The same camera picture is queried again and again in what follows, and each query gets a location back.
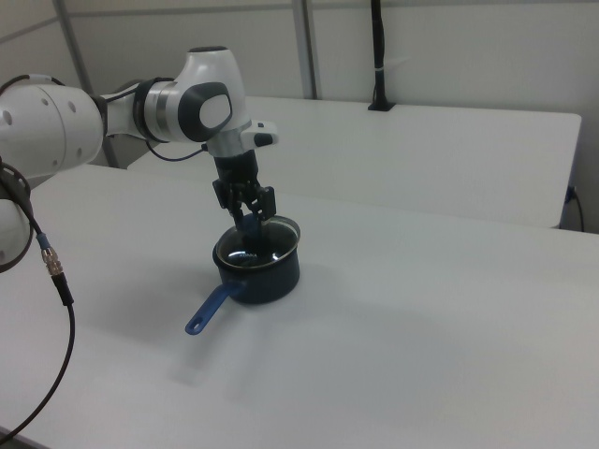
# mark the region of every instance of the white robotic arm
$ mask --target white robotic arm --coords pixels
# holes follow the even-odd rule
[[[236,225],[242,204],[261,222],[276,212],[274,191],[257,181],[253,149],[276,143],[277,130],[250,119],[240,71],[225,47],[192,49],[175,80],[147,80],[118,94],[91,97],[51,84],[16,85],[0,94],[0,157],[25,178],[90,162],[103,138],[117,134],[205,142],[219,175],[215,192]],[[0,272],[22,255],[31,235],[2,190],[0,185]]]

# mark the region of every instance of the table surface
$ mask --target table surface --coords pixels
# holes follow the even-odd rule
[[[596,448],[599,238],[280,195],[301,279],[183,328],[231,225],[200,183],[80,167],[33,203],[66,268],[71,365],[23,432],[56,448]],[[0,426],[45,395],[66,310],[2,275]]]
[[[277,192],[518,225],[556,226],[577,145],[574,114],[248,97],[280,142],[256,150]],[[171,157],[195,145],[163,144]],[[173,164],[152,154],[129,169],[210,184],[210,156]]]

